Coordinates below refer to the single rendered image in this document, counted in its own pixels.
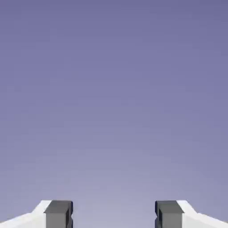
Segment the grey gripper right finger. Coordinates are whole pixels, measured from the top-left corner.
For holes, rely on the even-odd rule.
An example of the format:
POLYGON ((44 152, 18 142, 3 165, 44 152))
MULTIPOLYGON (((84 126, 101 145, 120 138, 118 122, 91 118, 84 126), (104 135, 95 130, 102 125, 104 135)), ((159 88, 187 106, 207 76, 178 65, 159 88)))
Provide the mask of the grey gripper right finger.
POLYGON ((186 200, 157 200, 155 213, 155 228, 228 228, 228 222, 196 212, 186 200))

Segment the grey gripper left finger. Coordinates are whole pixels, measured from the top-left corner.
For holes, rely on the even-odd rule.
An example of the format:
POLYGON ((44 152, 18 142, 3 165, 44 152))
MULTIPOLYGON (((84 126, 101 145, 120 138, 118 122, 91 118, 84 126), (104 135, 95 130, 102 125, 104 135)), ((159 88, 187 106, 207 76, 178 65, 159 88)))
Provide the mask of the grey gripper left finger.
POLYGON ((0 222, 0 228, 73 228, 73 201, 42 200, 32 212, 0 222))

